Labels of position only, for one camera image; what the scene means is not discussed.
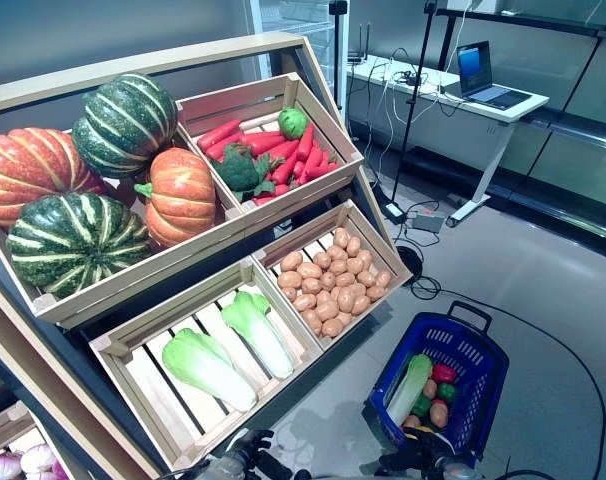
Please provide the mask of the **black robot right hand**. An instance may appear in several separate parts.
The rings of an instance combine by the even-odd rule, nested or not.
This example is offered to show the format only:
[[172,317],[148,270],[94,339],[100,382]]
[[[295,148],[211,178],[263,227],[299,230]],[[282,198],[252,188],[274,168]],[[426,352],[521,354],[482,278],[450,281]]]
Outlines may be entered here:
[[450,443],[439,434],[422,428],[404,427],[406,443],[391,454],[382,455],[377,474],[393,476],[408,469],[441,472],[448,459],[456,456]]

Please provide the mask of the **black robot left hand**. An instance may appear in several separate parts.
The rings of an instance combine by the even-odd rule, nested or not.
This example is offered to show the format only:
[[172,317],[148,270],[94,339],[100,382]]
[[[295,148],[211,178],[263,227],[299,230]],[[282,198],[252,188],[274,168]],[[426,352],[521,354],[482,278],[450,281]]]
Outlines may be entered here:
[[232,443],[229,453],[242,464],[244,479],[259,479],[255,470],[273,480],[293,477],[293,471],[268,452],[273,436],[272,430],[249,430]]

